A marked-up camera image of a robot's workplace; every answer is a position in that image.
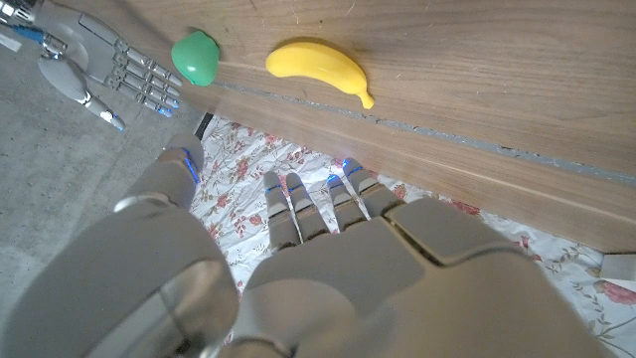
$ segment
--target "yellow toy banana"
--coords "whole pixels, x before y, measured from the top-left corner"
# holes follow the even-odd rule
[[[279,78],[303,76],[326,82],[362,100],[362,107],[374,106],[367,93],[367,78],[350,58],[330,47],[299,42],[285,45],[269,54],[265,67]]]

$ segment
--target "concrete floor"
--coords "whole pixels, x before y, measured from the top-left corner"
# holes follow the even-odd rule
[[[39,54],[37,44],[17,54],[0,46],[0,334],[40,269],[112,210],[172,135],[194,133],[204,114],[184,103],[166,118],[92,84],[126,122],[119,132],[49,85]]]

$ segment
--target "wooden surface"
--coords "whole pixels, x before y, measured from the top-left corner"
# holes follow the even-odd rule
[[[138,25],[109,15],[116,11],[110,1],[95,2],[106,3],[106,22]],[[79,5],[100,6],[95,2]],[[631,0],[115,3],[164,39],[146,44],[151,52],[194,28],[213,36],[222,49],[220,82],[636,174]],[[135,30],[123,32],[136,44],[146,42]],[[267,54],[302,37],[330,42],[355,59],[376,106],[364,111],[355,97],[320,83],[270,76],[263,68]]]
[[[606,252],[636,251],[634,187],[332,110],[636,174],[634,1],[62,2],[164,66],[194,29],[213,36],[222,49],[217,82],[249,93],[186,85],[184,97],[203,109]],[[376,106],[366,111],[327,85],[264,70],[271,50],[303,37],[355,59]]]
[[[231,89],[188,95],[222,117],[602,251],[636,248],[633,187]]]

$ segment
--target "floral tablecloth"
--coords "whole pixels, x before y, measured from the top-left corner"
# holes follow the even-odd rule
[[[218,117],[210,122],[203,144],[206,162],[192,212],[224,252],[239,292],[256,266],[270,255],[262,187],[266,171],[279,173],[282,183],[287,173],[298,173],[329,228],[337,231],[324,183],[329,174],[343,175],[342,158]],[[537,263],[598,340],[618,357],[635,357],[636,292],[598,278],[601,253],[382,174],[378,180],[407,202],[433,196],[479,216]]]

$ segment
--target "robotic hand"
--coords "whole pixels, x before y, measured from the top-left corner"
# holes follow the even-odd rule
[[[433,199],[406,204],[348,159],[327,179],[330,234],[298,175],[292,207],[264,177],[274,255],[239,297],[228,264],[188,213],[203,165],[175,136],[115,206],[30,284],[6,357],[610,357],[539,268],[477,219]]]
[[[344,163],[371,219],[331,175],[337,235],[298,175],[290,210],[265,174],[276,253],[249,279],[221,358],[613,356],[499,233],[431,198],[406,204]]]
[[[179,107],[183,83],[130,47],[99,20],[50,0],[0,0],[0,24],[43,46],[45,78],[91,113],[123,130],[124,122],[86,84],[90,78],[167,117]]]

